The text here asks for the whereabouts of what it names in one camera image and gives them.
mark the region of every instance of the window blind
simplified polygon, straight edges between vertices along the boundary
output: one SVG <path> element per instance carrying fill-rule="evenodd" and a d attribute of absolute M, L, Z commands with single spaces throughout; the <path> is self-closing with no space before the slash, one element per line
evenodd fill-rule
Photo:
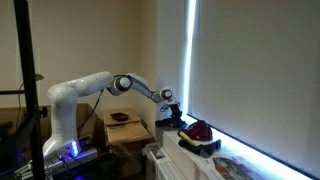
<path fill-rule="evenodd" d="M 320 177 L 320 1 L 196 12 L 188 114 Z"/>

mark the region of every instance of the red object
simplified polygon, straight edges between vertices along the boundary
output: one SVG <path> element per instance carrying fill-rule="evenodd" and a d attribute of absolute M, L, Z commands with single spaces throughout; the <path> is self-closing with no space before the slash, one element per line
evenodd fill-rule
<path fill-rule="evenodd" d="M 196 141 L 211 141 L 212 140 L 211 128 L 203 120 L 199 120 L 199 121 L 191 124 L 188 127 L 188 129 L 183 129 L 180 131 L 184 132 L 192 140 L 196 140 Z"/>

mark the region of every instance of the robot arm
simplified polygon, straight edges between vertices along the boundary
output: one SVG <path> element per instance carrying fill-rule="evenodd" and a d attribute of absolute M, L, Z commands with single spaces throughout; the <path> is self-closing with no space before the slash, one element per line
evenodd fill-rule
<path fill-rule="evenodd" d="M 57 156 L 78 156 L 81 151 L 76 127 L 76 108 L 78 99 L 107 89 L 112 95 L 118 96 L 134 89 L 155 103 L 168 101 L 171 108 L 171 120 L 181 122 L 182 112 L 172 86 L 165 86 L 160 91 L 150 91 L 145 79 L 135 75 L 112 76 L 109 72 L 100 72 L 80 79 L 52 86 L 48 90 L 51 101 L 52 135 L 43 146 L 46 162 L 57 160 Z"/>
<path fill-rule="evenodd" d="M 155 103 L 162 101 L 168 101 L 167 105 L 161 108 L 163 111 L 170 107 L 172 115 L 171 118 L 180 120 L 182 112 L 179 110 L 179 102 L 176 98 L 174 88 L 171 85 L 167 85 L 160 91 L 150 91 L 148 88 L 148 82 L 140 76 L 135 74 L 126 74 L 115 76 L 113 84 L 107 88 L 108 91 L 115 96 L 118 96 L 129 89 L 134 89 L 144 96 L 150 98 Z"/>

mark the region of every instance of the black cable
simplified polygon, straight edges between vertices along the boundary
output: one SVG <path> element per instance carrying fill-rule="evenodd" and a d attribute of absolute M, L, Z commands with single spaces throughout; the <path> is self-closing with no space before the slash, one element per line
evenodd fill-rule
<path fill-rule="evenodd" d="M 102 94 L 103 91 L 104 91 L 104 89 L 101 90 L 101 92 L 100 92 L 100 94 L 99 94 L 99 97 L 98 97 L 98 99 L 97 99 L 97 101 L 96 101 L 96 104 L 94 105 L 94 108 L 92 109 L 89 117 L 86 119 L 86 121 L 84 121 L 84 122 L 77 128 L 77 131 L 79 131 L 79 129 L 83 128 L 83 126 L 88 122 L 88 120 L 90 119 L 90 117 L 92 116 L 92 114 L 94 113 L 94 111 L 96 110 L 96 108 L 97 108 L 97 106 L 98 106 L 98 104 L 99 104 L 99 101 L 100 101 L 101 94 Z"/>
<path fill-rule="evenodd" d="M 67 174 L 68 174 L 68 176 L 69 176 L 69 179 L 73 179 L 72 178 L 72 175 L 71 175 L 71 173 L 70 173 L 70 170 L 69 170 L 69 167 L 68 167 L 68 164 L 66 163 L 66 161 L 63 159 L 63 157 L 61 157 L 61 156 L 58 156 L 58 159 L 62 162 L 62 164 L 63 164 L 63 166 L 64 166 L 64 168 L 66 169 L 66 171 L 67 171 Z"/>
<path fill-rule="evenodd" d="M 169 107 L 171 107 L 170 104 L 165 104 L 160 108 L 160 112 L 165 112 L 167 109 L 169 109 Z"/>
<path fill-rule="evenodd" d="M 156 93 L 157 91 L 151 91 L 145 84 L 143 84 L 141 81 L 139 81 L 138 79 L 136 79 L 134 77 L 129 76 L 129 78 L 131 78 L 134 82 L 136 82 L 137 84 L 142 86 L 144 89 L 149 91 L 149 93 L 151 93 L 151 95 L 148 98 L 150 98 L 154 103 L 158 103 L 154 99 L 151 98 L 153 96 L 153 94 Z"/>
<path fill-rule="evenodd" d="M 142 86 L 144 89 L 146 89 L 150 93 L 153 93 L 153 91 L 150 91 L 150 89 L 145 84 L 143 84 L 141 81 L 139 81 L 138 79 L 136 79 L 130 75 L 115 75 L 113 77 L 127 77 L 129 79 L 132 79 L 134 82 L 138 83 L 140 86 Z"/>
<path fill-rule="evenodd" d="M 20 93 L 18 94 L 18 102 L 19 102 L 19 110 L 18 110 L 18 116 L 17 116 L 17 120 L 16 120 L 16 130 L 18 130 L 18 123 L 19 123 L 20 110 L 21 110 Z"/>

